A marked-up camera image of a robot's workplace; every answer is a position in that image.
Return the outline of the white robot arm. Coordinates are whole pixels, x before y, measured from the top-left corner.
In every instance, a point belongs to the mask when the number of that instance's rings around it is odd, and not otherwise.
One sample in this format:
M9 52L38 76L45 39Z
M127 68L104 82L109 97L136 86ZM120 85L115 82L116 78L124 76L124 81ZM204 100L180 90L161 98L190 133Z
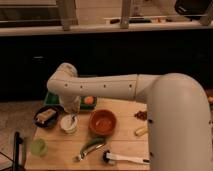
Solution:
M59 65L47 89L65 103L95 96L147 105L151 171L213 171L213 122L207 95L194 78L180 73L79 77Z

